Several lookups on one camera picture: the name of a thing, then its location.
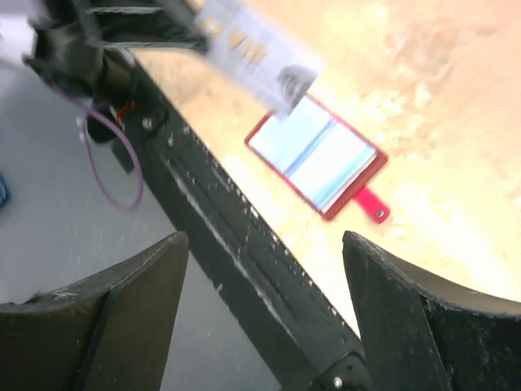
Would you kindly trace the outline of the red leather card holder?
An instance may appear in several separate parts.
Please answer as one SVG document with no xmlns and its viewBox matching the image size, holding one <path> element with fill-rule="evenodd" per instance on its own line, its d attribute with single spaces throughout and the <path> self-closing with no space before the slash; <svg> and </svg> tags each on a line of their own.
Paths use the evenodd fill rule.
<svg viewBox="0 0 521 391">
<path fill-rule="evenodd" d="M 390 214 L 367 186 L 387 154 L 310 94 L 286 118 L 266 114 L 245 143 L 327 221 L 350 200 L 377 224 Z"/>
</svg>

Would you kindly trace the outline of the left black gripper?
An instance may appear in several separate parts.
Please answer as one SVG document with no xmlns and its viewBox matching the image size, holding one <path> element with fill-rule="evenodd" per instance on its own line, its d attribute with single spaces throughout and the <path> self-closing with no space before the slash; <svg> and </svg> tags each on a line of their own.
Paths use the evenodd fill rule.
<svg viewBox="0 0 521 391">
<path fill-rule="evenodd" d="M 49 86 L 78 98 L 124 102 L 135 91 L 134 67 L 100 46 L 208 51 L 196 10 L 186 0 L 33 4 L 37 14 L 29 25 L 36 31 L 36 46 L 24 64 Z"/>
</svg>

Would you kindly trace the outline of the silver credit card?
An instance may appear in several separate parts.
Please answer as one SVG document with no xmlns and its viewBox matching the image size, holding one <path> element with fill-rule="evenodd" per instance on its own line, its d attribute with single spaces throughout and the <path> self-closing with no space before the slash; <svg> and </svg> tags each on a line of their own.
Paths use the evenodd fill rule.
<svg viewBox="0 0 521 391">
<path fill-rule="evenodd" d="M 206 59 L 279 116 L 289 115 L 323 62 L 241 1 L 206 1 L 196 24 L 209 39 Z"/>
</svg>

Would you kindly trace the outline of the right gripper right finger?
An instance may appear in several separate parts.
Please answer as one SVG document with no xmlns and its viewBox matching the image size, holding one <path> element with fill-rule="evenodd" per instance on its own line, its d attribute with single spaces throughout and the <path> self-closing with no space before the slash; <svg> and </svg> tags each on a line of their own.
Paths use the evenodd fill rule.
<svg viewBox="0 0 521 391">
<path fill-rule="evenodd" d="M 520 304 L 463 287 L 347 231 L 344 269 L 377 390 L 518 390 Z"/>
</svg>

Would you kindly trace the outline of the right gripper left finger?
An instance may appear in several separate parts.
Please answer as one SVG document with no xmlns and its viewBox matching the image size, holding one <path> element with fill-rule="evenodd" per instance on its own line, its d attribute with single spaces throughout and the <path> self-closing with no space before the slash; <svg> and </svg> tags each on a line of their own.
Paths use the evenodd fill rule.
<svg viewBox="0 0 521 391">
<path fill-rule="evenodd" d="M 3 304 L 2 389 L 159 389 L 188 255 L 176 232 L 88 278 Z"/>
</svg>

